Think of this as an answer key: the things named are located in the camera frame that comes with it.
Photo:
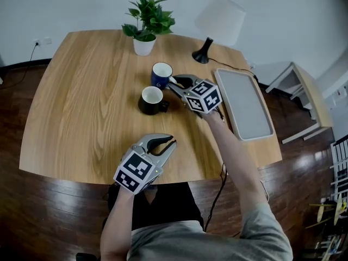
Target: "blue mug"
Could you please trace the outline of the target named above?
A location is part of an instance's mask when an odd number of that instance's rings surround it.
[[[167,63],[159,62],[152,66],[151,71],[151,85],[163,90],[169,81],[177,83],[172,78],[173,69]]]

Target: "table lamp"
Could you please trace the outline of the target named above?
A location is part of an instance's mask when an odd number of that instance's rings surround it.
[[[209,62],[208,50],[213,40],[233,46],[244,21],[245,10],[231,0],[212,0],[195,20],[196,27],[207,36],[202,48],[192,53],[199,63]]]

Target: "white flower pot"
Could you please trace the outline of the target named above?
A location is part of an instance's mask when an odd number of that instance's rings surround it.
[[[139,56],[149,55],[156,39],[153,41],[138,41],[133,39],[135,53]]]

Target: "small wooden table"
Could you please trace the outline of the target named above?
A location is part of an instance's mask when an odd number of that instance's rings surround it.
[[[167,133],[177,148],[156,183],[217,178],[221,157],[205,121],[184,108],[169,90],[168,113],[138,110],[151,68],[166,62],[173,74],[193,73],[214,80],[224,67],[192,57],[203,42],[177,35],[158,36],[149,56],[134,53],[133,40],[120,30],[69,33],[36,91],[24,131],[20,169],[78,182],[111,184],[122,155],[143,135]],[[210,57],[248,69],[241,52],[212,45]],[[244,143],[258,167],[282,159],[277,136]]]
[[[297,91],[295,91],[295,93],[291,96],[290,99],[292,100],[294,97],[299,96],[303,92],[306,93],[309,102],[311,103],[315,112],[315,118],[317,120],[317,123],[297,134],[294,134],[293,136],[290,136],[282,140],[282,144],[293,141],[294,139],[304,136],[315,130],[313,133],[303,138],[303,140],[307,140],[333,126],[332,118],[329,113],[328,107],[325,105],[322,94],[314,78],[303,68],[301,68],[298,64],[291,62],[289,67],[270,84],[270,86],[266,89],[266,92],[268,93],[273,88],[279,86],[280,82],[286,76],[288,76],[291,71],[295,72],[296,76],[298,77],[301,83],[301,87]]]

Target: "gray tray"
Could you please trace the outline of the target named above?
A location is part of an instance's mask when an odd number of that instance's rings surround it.
[[[274,135],[271,117],[252,77],[225,69],[214,74],[234,134],[242,141]]]

